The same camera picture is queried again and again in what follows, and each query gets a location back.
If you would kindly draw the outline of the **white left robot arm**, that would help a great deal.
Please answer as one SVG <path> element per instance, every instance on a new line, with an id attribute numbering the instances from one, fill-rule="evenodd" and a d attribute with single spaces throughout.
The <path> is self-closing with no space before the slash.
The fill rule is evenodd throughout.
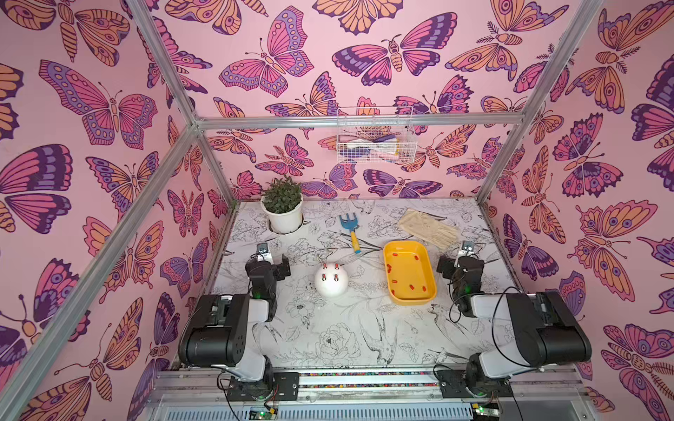
<path id="1" fill-rule="evenodd" d="M 203 295 L 182 334 L 178 355 L 190 368 L 217 368 L 231 375 L 226 397 L 268 400 L 284 395 L 270 358 L 256 349 L 254 327 L 274 319 L 277 283 L 291 275 L 286 256 L 274 264 L 260 256 L 245 265 L 249 292 Z"/>

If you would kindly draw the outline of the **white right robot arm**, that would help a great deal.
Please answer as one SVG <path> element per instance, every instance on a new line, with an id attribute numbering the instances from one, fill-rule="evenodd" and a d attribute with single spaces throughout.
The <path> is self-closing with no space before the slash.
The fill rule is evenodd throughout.
<path id="1" fill-rule="evenodd" d="M 549 365 L 590 361 L 590 340 L 555 290 L 528 294 L 510 287 L 500 294 L 482 291 L 485 262 L 470 255 L 452 260 L 441 256 L 436 271 L 449 281 L 452 305 L 467 319 L 504 321 L 513 339 L 505 345 L 470 356 L 462 374 L 467 393 L 491 396 L 515 375 Z"/>

